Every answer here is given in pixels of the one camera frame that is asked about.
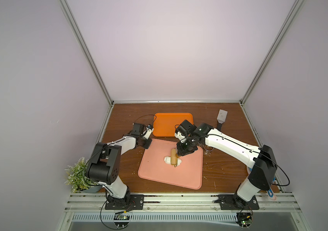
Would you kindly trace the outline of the wooden rolling pin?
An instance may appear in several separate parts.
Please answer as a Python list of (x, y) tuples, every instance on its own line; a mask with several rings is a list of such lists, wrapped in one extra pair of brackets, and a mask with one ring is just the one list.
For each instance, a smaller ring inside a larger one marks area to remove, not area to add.
[(176, 149), (171, 149), (170, 164), (174, 167), (178, 165), (178, 156)]

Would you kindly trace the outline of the white dough lump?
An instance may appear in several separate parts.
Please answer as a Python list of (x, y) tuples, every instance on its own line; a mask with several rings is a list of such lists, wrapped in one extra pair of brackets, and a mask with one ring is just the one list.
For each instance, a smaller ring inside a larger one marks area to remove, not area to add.
[(171, 157), (166, 156), (166, 157), (164, 157), (164, 162), (168, 165), (172, 165), (172, 166), (177, 167), (182, 163), (182, 160), (180, 158), (177, 158), (177, 157), (174, 160), (172, 160)]

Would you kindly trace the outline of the pink silicone mat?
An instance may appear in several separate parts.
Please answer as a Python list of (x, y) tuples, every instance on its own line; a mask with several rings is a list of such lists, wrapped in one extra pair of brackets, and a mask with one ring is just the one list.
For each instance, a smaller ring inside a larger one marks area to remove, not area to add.
[(198, 190), (202, 186), (203, 150), (181, 157), (179, 166), (165, 162), (176, 142), (153, 139), (144, 151), (138, 175), (142, 179)]

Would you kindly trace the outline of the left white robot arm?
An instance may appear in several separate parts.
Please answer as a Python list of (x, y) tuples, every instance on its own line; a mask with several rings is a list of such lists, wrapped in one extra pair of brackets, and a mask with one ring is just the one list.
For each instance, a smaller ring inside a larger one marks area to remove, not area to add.
[(119, 177), (121, 156), (137, 147), (148, 149), (152, 142), (150, 135), (153, 130), (153, 125), (134, 123), (132, 130), (121, 139), (95, 145), (86, 164), (84, 176), (105, 188), (109, 203), (118, 203), (121, 207), (130, 204), (129, 187)]

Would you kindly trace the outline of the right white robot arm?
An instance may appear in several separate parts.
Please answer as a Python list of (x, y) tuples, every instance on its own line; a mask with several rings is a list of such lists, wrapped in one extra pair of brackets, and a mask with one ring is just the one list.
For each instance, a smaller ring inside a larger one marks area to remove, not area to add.
[(198, 145), (203, 144), (234, 157), (251, 169), (233, 196), (234, 203), (239, 204), (239, 207), (250, 202), (259, 191), (270, 190), (277, 163), (269, 146), (260, 148), (246, 144), (206, 123), (195, 126), (187, 120), (175, 126), (175, 137), (179, 139), (176, 151), (180, 157), (194, 153)]

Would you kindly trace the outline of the orange plastic tray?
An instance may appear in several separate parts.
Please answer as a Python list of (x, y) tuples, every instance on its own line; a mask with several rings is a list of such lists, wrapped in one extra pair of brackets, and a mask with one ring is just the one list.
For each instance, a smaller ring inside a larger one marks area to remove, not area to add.
[(156, 113), (153, 135), (155, 137), (174, 137), (176, 127), (184, 120), (194, 123), (191, 113)]

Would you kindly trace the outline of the small green potted plant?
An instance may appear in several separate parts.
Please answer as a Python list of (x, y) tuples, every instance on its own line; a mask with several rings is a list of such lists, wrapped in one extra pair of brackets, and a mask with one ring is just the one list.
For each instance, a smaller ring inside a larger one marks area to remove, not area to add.
[(87, 164), (88, 159), (81, 157), (77, 163), (65, 169), (67, 173), (65, 184), (71, 187), (72, 193), (79, 193), (98, 185), (85, 176)]

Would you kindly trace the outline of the blue dustpan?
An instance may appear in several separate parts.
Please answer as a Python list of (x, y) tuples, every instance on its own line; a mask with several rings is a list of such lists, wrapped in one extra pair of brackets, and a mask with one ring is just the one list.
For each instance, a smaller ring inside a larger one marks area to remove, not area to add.
[[(247, 169), (247, 173), (250, 174), (252, 169), (249, 167), (246, 167), (246, 169)], [(275, 193), (273, 192), (272, 188), (270, 188), (267, 191), (267, 195), (268, 195), (269, 200), (276, 201), (277, 197), (276, 197)]]

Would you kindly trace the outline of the black handled metal spatula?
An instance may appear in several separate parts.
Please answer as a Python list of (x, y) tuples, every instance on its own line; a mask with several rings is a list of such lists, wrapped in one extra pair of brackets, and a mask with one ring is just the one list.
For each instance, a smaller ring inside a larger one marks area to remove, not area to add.
[(221, 131), (222, 125), (226, 121), (228, 111), (220, 109), (217, 115), (217, 130)]

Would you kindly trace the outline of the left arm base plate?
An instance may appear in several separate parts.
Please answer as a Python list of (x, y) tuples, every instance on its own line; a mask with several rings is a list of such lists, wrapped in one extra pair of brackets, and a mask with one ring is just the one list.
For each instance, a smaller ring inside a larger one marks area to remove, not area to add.
[(108, 195), (104, 208), (105, 210), (143, 210), (143, 202), (143, 194), (133, 194), (121, 199)]

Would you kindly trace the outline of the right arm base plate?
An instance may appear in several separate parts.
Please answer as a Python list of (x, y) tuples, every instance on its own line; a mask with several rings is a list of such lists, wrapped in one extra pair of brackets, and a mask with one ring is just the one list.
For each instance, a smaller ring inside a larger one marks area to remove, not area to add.
[(254, 195), (250, 201), (244, 201), (234, 194), (219, 194), (214, 201), (219, 204), (221, 210), (259, 210), (259, 204)]

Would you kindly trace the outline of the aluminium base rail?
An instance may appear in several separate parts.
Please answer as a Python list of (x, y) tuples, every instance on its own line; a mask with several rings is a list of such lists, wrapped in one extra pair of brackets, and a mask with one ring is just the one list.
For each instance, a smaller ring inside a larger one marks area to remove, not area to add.
[(250, 223), (258, 213), (289, 213), (301, 209), (291, 193), (279, 193), (275, 201), (265, 194), (254, 196), (243, 208), (233, 205), (230, 193), (146, 193), (134, 194), (128, 210), (108, 202), (103, 193), (73, 193), (65, 222), (90, 221), (123, 226), (133, 222), (211, 222), (237, 226)]

